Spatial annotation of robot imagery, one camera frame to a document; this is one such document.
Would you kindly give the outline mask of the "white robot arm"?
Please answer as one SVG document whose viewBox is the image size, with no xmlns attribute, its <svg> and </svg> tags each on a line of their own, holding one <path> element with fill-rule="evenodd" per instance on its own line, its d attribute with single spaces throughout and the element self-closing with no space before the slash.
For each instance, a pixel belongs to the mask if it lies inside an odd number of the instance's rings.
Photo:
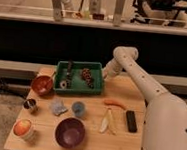
<svg viewBox="0 0 187 150">
<path fill-rule="evenodd" d="M 147 100 L 140 150 L 187 150 L 187 104 L 137 64 L 138 54 L 133 46 L 116 47 L 103 74 L 114 78 L 126 70 Z"/>
</svg>

